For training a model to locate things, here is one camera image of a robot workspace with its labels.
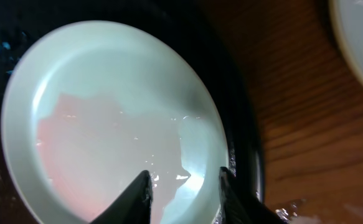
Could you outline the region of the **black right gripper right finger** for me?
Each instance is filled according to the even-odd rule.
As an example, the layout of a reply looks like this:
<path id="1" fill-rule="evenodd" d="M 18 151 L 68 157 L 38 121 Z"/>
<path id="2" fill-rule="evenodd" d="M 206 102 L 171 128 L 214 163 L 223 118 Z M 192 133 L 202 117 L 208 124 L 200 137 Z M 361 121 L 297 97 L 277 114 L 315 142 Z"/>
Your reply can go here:
<path id="1" fill-rule="evenodd" d="M 245 194 L 226 167 L 219 171 L 222 224 L 286 224 L 256 197 Z"/>

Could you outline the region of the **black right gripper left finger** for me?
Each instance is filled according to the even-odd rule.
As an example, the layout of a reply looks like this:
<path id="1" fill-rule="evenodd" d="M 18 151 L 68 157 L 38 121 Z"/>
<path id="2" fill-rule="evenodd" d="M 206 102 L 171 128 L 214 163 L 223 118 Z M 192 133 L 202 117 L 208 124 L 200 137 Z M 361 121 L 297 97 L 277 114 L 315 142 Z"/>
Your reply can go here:
<path id="1" fill-rule="evenodd" d="M 91 224 L 150 224 L 152 202 L 151 176 L 143 170 Z"/>

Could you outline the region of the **light green plate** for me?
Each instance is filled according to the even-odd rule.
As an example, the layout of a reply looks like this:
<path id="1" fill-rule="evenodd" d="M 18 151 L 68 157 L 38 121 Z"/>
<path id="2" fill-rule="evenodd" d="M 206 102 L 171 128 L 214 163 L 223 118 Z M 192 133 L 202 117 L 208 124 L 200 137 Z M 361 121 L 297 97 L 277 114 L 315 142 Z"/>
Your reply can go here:
<path id="1" fill-rule="evenodd" d="M 152 223 L 213 223 L 229 164 L 207 88 L 172 48 L 137 28 L 84 21 L 21 57 L 4 94 L 7 168 L 39 223 L 89 223 L 143 170 Z"/>
<path id="2" fill-rule="evenodd" d="M 342 56 L 363 86 L 363 0 L 330 0 L 329 15 Z"/>

